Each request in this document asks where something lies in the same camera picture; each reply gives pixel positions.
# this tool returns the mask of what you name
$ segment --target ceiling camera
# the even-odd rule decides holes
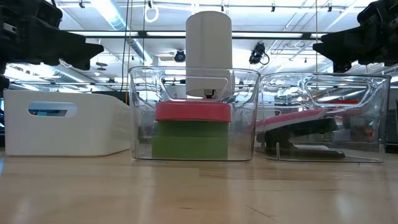
[[[185,61],[185,53],[183,50],[177,50],[177,53],[174,56],[174,60],[176,62],[184,62]]]
[[[263,57],[267,57],[268,61],[267,63],[262,63],[261,60]],[[266,54],[266,47],[264,46],[264,43],[258,42],[256,46],[254,47],[253,51],[251,52],[251,55],[249,57],[249,62],[251,65],[255,65],[257,63],[261,63],[263,65],[267,65],[269,63],[269,57]]]

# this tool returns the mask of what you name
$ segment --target transparent storage container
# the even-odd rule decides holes
[[[259,73],[135,67],[129,74],[133,158],[252,159]]]
[[[382,162],[390,77],[261,77],[255,155],[280,161]]]

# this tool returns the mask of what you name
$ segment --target pink object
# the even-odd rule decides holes
[[[275,128],[279,128],[281,126],[295,124],[304,121],[311,121],[314,119],[319,119],[324,117],[327,110],[319,109],[319,110],[305,110],[300,112],[293,112],[282,114],[279,116],[273,116],[271,118],[267,118],[262,121],[256,122],[256,132],[259,131],[268,131]]]
[[[165,101],[156,104],[155,119],[231,122],[231,107],[220,102]]]

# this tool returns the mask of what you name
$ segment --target wooden table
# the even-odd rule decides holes
[[[2,224],[398,223],[398,156],[383,165],[0,157]]]

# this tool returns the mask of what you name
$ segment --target white cylinder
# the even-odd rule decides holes
[[[231,19],[221,12],[199,12],[188,18],[186,23],[187,67],[232,68],[232,26]],[[190,96],[205,97],[214,90],[212,98],[219,97],[226,86],[222,79],[189,78],[192,75],[227,78],[229,83],[224,95],[234,91],[234,77],[225,70],[222,72],[195,73],[187,69],[186,88]]]

